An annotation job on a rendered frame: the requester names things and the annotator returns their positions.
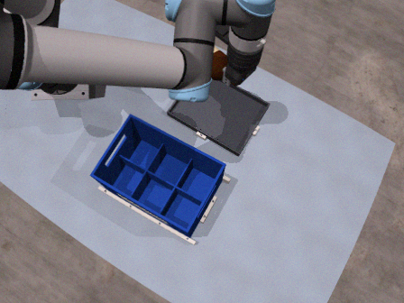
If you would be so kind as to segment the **blue plastic crate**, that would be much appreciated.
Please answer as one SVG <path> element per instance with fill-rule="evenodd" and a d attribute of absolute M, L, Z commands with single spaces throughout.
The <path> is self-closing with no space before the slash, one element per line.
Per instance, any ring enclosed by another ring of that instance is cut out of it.
<path fill-rule="evenodd" d="M 129 114 L 90 176 L 190 238 L 223 180 L 225 165 Z"/>

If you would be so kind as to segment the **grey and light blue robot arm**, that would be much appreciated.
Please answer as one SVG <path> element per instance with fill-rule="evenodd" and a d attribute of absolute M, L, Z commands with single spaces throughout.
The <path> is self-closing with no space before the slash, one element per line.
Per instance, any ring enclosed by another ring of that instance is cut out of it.
<path fill-rule="evenodd" d="M 165 0 L 166 18 L 175 23 L 169 46 L 59 28 L 60 0 L 0 0 L 0 89 L 62 95 L 78 84 L 148 87 L 168 89 L 173 100 L 205 102 L 216 26 L 258 41 L 275 1 Z"/>

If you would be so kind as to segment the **brown bottle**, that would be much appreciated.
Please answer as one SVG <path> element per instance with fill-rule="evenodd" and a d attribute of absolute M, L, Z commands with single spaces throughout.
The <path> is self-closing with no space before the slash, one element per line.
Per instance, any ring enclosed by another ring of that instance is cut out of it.
<path fill-rule="evenodd" d="M 226 55 L 215 46 L 211 76 L 213 80 L 223 80 L 223 68 L 226 67 L 227 63 Z"/>

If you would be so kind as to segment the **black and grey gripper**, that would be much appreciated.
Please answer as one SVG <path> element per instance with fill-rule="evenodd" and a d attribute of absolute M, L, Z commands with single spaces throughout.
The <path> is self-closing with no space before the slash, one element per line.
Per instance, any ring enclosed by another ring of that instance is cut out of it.
<path fill-rule="evenodd" d="M 265 36 L 258 41 L 245 41 L 233 34 L 230 25 L 216 26 L 216 37 L 228 45 L 228 64 L 223 68 L 223 82 L 227 86 L 231 82 L 241 85 L 256 70 L 266 43 Z"/>

